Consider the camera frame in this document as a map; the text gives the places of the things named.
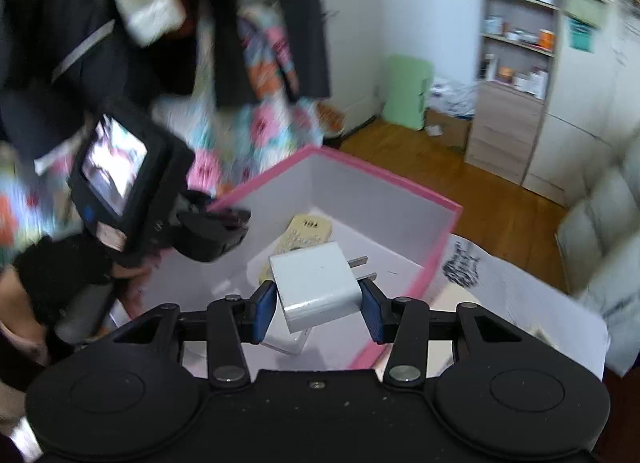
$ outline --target metal screw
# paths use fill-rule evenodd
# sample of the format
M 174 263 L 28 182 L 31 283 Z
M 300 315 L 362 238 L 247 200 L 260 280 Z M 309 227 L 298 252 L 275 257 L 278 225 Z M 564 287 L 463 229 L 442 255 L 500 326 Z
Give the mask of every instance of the metal screw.
M 413 382 L 421 375 L 420 369 L 414 366 L 396 366 L 389 370 L 389 376 L 396 382 Z
M 220 366 L 213 371 L 213 377 L 219 382 L 237 382 L 244 378 L 245 372 L 242 367 L 238 366 Z

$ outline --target white wall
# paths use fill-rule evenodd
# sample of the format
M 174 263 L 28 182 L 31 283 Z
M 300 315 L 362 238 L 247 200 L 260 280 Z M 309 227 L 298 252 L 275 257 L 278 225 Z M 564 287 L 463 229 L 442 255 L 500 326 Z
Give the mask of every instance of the white wall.
M 385 53 L 434 63 L 436 75 L 475 79 L 482 0 L 383 0 Z

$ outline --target white sticker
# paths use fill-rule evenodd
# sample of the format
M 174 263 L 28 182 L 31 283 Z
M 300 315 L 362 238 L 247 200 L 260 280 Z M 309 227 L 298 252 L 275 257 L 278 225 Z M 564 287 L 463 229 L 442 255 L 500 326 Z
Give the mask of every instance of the white sticker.
M 124 250 L 124 245 L 127 242 L 127 236 L 125 234 L 104 223 L 98 223 L 95 235 L 98 237 L 98 241 L 106 247 L 118 250 L 119 252 Z

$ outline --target drawer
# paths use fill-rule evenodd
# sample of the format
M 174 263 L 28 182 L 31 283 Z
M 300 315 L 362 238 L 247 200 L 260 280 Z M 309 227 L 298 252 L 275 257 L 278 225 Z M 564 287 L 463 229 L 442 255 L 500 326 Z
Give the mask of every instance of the drawer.
M 474 122 L 508 132 L 525 143 L 533 143 L 542 119 L 543 104 L 535 98 L 509 91 L 502 86 L 483 84 L 478 91 Z
M 533 139 L 524 142 L 514 136 L 510 129 L 497 130 L 487 125 L 476 123 L 471 131 L 471 139 L 483 141 L 506 152 L 509 156 L 526 163 L 533 150 Z
M 469 141 L 466 162 L 518 185 L 522 182 L 526 169 L 525 162 L 519 161 L 505 151 L 478 139 Z

